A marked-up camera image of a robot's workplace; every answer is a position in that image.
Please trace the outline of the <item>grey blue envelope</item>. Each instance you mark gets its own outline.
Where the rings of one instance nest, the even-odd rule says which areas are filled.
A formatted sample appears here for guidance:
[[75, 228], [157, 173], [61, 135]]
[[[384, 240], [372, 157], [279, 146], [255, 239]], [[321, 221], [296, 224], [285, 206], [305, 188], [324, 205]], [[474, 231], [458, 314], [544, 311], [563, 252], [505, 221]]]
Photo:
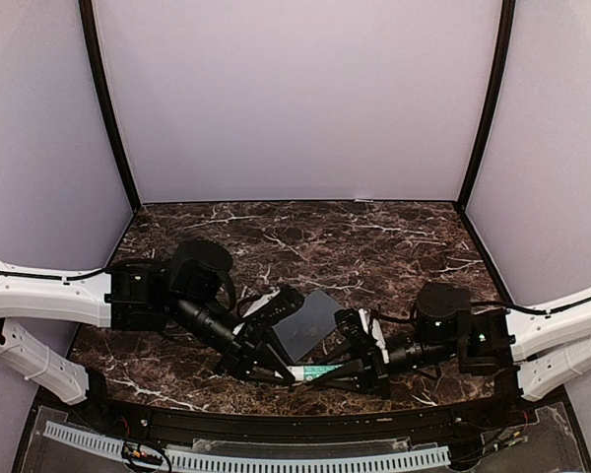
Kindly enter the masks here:
[[274, 326], [292, 364], [300, 362], [336, 327], [334, 314], [343, 307], [317, 290], [304, 299], [303, 306]]

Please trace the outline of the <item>green white glue stick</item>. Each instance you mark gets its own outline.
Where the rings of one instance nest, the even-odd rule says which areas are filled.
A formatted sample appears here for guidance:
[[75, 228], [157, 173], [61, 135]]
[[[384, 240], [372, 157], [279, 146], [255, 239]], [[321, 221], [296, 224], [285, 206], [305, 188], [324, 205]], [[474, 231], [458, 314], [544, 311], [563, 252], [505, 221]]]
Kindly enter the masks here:
[[342, 365], [290, 366], [289, 372], [294, 377], [295, 381], [309, 382], [341, 367]]

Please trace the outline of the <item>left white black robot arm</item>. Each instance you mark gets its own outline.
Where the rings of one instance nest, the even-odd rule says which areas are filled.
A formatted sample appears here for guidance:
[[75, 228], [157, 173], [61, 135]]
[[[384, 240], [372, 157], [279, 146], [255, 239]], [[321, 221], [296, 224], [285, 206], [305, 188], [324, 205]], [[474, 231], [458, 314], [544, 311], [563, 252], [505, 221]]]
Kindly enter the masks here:
[[172, 258], [126, 259], [90, 272], [24, 268], [0, 261], [0, 360], [80, 407], [99, 430], [119, 421], [102, 373], [67, 361], [32, 337], [21, 318], [72, 321], [119, 331], [162, 332], [171, 321], [220, 353], [215, 371], [290, 385], [291, 358], [273, 328], [303, 305], [285, 286], [251, 298], [238, 313], [230, 253], [205, 239], [183, 241]]

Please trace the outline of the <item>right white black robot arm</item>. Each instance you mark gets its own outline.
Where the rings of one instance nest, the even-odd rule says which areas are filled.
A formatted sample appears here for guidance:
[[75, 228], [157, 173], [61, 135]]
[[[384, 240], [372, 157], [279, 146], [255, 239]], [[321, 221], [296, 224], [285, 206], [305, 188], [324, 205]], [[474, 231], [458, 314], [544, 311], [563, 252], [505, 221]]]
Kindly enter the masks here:
[[319, 386], [389, 397], [389, 378], [454, 359], [461, 373], [511, 377], [514, 391], [501, 390], [483, 407], [494, 428], [521, 410], [591, 370], [591, 288], [536, 306], [472, 301], [466, 289], [428, 283], [417, 295], [411, 330], [387, 339], [377, 311], [343, 309], [335, 314], [343, 343], [325, 359]]

